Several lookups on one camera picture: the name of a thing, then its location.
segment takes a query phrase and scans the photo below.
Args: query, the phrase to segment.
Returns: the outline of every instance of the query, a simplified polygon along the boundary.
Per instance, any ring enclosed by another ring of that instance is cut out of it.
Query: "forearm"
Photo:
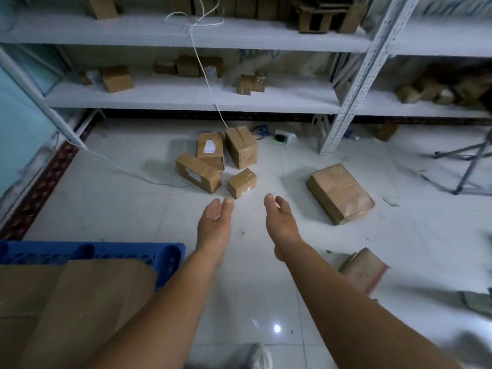
[[[284,261],[340,369],[456,368],[432,342],[352,288],[305,242],[281,248]]]
[[[86,369],[182,369],[218,261],[191,254],[174,276],[90,361]]]

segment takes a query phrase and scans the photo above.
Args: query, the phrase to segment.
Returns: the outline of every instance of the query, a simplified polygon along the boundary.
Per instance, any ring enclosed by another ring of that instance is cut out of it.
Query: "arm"
[[[340,369],[382,367],[459,369],[422,335],[352,288],[297,229],[281,197],[265,197],[267,230]]]
[[[215,270],[231,238],[234,204],[215,199],[198,223],[196,250],[157,295],[112,336],[85,369],[182,369]]]

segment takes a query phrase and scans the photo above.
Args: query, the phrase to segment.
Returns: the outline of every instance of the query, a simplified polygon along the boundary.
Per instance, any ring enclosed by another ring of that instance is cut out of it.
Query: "human hand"
[[[274,198],[268,193],[263,204],[267,209],[267,231],[275,244],[275,255],[278,260],[284,261],[282,248],[302,242],[296,219],[292,216],[290,205],[282,197]]]
[[[220,199],[216,198],[206,206],[198,222],[196,250],[211,256],[216,264],[222,261],[224,251],[231,240],[233,209],[234,202],[231,198],[225,198],[222,204]]]

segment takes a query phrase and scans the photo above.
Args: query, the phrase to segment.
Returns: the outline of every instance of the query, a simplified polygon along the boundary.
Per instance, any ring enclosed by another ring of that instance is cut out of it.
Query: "finger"
[[[287,202],[284,198],[277,197],[275,198],[275,202],[277,202],[277,204],[280,206],[280,212],[292,213],[292,211],[290,210],[289,202]]]
[[[265,208],[267,209],[267,215],[275,215],[276,213],[279,213],[279,209],[277,208],[275,204],[275,198],[272,194],[268,193],[264,200],[263,204],[265,205]]]
[[[203,210],[202,219],[215,220],[220,215],[220,199],[215,198]]]
[[[224,198],[222,203],[222,212],[218,218],[221,222],[231,222],[232,210],[234,210],[234,202],[231,198]]]

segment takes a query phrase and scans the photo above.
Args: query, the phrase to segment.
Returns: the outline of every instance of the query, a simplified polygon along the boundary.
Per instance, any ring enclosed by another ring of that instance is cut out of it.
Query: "person's right arm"
[[[340,369],[460,369],[431,341],[355,290],[305,243],[286,200],[268,194],[264,204],[275,254],[289,268]]]

